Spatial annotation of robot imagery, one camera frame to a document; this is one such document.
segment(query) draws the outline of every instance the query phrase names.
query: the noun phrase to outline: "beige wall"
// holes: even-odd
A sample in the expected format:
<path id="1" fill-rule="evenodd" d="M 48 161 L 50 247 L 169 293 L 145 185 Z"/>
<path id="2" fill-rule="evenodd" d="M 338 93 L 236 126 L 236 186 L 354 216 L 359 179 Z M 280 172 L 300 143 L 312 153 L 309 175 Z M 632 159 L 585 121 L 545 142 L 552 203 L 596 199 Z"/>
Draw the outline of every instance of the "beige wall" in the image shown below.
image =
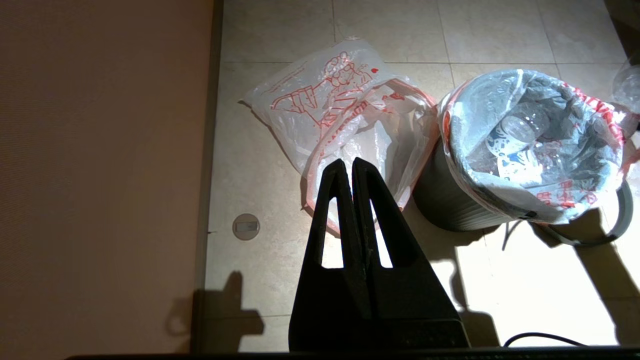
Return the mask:
<path id="1" fill-rule="evenodd" d="M 0 1 L 0 358 L 186 350 L 210 1 Z"/>

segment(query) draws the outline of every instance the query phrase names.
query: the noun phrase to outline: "trash bag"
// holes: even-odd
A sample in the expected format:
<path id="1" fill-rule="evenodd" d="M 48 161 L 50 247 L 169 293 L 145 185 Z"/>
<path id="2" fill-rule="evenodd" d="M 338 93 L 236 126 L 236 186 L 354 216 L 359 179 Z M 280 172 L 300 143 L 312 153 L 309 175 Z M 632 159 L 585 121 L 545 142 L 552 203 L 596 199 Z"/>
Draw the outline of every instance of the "trash bag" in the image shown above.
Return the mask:
<path id="1" fill-rule="evenodd" d="M 243 100 L 307 179 L 311 209 L 324 168 L 336 159 L 351 168 L 356 157 L 378 168 L 402 208 L 438 138 L 433 98 L 358 39 L 292 63 Z M 327 222 L 339 232 L 335 199 Z"/>
<path id="2" fill-rule="evenodd" d="M 527 102 L 545 110 L 548 129 L 528 149 L 496 158 L 504 172 L 474 170 L 470 159 L 488 146 L 494 128 Z M 566 224 L 615 194 L 624 175 L 624 116 L 562 80 L 522 69 L 479 76 L 438 104 L 445 157 L 458 186 L 495 213 L 546 224 Z M 550 158 L 562 169 L 547 167 Z"/>

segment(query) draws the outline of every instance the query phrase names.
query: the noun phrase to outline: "plastic bottle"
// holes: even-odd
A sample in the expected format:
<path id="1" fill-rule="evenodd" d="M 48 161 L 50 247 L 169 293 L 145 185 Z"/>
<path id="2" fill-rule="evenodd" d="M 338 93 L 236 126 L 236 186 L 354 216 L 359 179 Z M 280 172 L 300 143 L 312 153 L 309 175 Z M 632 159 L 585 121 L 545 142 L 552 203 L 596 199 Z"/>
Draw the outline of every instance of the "plastic bottle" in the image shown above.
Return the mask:
<path id="1" fill-rule="evenodd" d="M 478 172 L 506 177 L 500 173 L 500 169 L 504 167 L 498 166 L 499 158 L 503 160 L 500 165 L 509 163 L 511 160 L 508 156 L 532 145 L 548 129 L 549 122 L 542 105 L 536 102 L 517 104 L 469 155 L 469 165 Z M 520 157 L 520 160 L 527 161 L 529 158 L 530 156 Z"/>

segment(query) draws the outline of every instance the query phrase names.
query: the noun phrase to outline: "gray trash can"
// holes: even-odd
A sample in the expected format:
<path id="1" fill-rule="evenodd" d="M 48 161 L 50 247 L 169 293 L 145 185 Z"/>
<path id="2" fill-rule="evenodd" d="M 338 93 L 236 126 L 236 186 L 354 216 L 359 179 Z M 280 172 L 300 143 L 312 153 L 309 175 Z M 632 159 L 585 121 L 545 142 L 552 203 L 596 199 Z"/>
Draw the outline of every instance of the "gray trash can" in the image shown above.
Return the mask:
<path id="1" fill-rule="evenodd" d="M 416 206 L 433 225 L 449 231 L 471 231 L 513 220 L 493 213 L 467 195 L 451 176 L 438 142 L 413 190 Z"/>
<path id="2" fill-rule="evenodd" d="M 536 134 L 535 150 L 502 155 L 498 175 L 475 167 L 477 146 L 489 144 L 493 129 L 519 104 L 540 106 L 551 119 Z M 470 231 L 516 219 L 566 224 L 612 190 L 621 166 L 623 142 L 610 126 L 617 116 L 611 107 L 533 70 L 499 70 L 468 81 L 442 99 L 438 116 L 443 140 L 413 198 L 442 229 Z M 509 143 L 504 135 L 492 139 L 502 148 Z M 540 169 L 532 160 L 538 158 L 546 161 L 542 174 L 532 170 Z"/>

